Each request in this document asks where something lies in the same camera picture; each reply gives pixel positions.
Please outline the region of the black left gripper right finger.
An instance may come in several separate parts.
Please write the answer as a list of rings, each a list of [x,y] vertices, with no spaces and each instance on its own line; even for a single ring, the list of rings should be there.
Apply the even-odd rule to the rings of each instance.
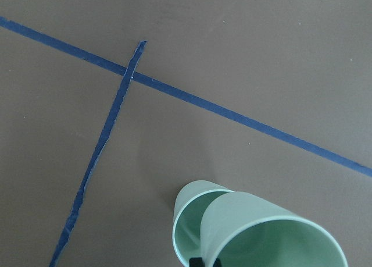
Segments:
[[[219,258],[215,260],[213,267],[222,267],[221,260]]]

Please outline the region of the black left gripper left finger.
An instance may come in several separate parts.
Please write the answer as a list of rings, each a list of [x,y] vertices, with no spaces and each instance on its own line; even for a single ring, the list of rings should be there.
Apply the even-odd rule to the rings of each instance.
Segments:
[[[203,267],[203,259],[201,257],[190,258],[189,267]]]

